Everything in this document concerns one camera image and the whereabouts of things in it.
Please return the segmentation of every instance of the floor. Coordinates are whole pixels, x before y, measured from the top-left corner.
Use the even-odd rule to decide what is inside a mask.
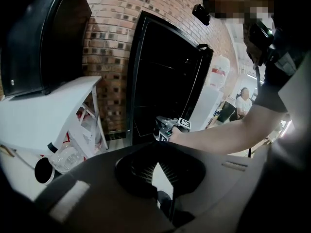
[[[106,150],[103,148],[100,153],[111,152],[124,148],[123,139],[108,141],[107,144],[109,149]],[[40,156],[23,151],[17,151],[17,154],[19,154],[30,166],[22,163],[18,157],[11,157],[1,151],[0,165],[13,189],[24,194],[30,200],[35,200],[35,198],[46,187],[35,179],[33,169],[37,161],[40,159]],[[173,187],[166,178],[159,164],[157,164],[154,170],[153,185],[156,186],[158,190],[165,191],[172,197]]]

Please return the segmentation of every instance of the seated person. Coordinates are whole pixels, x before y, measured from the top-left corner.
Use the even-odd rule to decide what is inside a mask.
[[[235,102],[235,107],[237,108],[238,120],[244,118],[252,107],[252,101],[249,99],[249,90],[246,87],[241,90]]]

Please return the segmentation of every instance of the white table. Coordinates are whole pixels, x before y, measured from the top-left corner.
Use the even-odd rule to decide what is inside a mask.
[[[46,96],[36,93],[4,99],[0,102],[0,144],[17,150],[52,155],[51,149],[60,149],[69,132],[86,158],[90,158],[95,154],[97,124],[104,145],[108,148],[97,105],[96,84],[100,79],[101,77],[80,77]],[[91,92],[95,112],[83,104]],[[79,121],[76,116],[80,107],[84,108],[84,114],[88,111],[95,117],[91,132],[83,130],[82,120]],[[83,134],[89,134],[89,143]]]

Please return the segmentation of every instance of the person in black shirt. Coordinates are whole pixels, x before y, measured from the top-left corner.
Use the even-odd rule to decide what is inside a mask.
[[[310,50],[310,30],[303,23],[304,16],[307,16],[304,8],[309,7],[304,6],[307,1],[203,0],[205,9],[216,18],[243,18],[244,42],[254,63],[259,61],[260,50],[249,41],[249,29],[254,23],[252,8],[268,8],[276,27],[273,45],[280,58],[266,63],[264,84],[245,118],[198,132],[182,133],[174,127],[171,142],[229,154],[253,147],[277,127],[287,112],[278,92],[294,75]]]

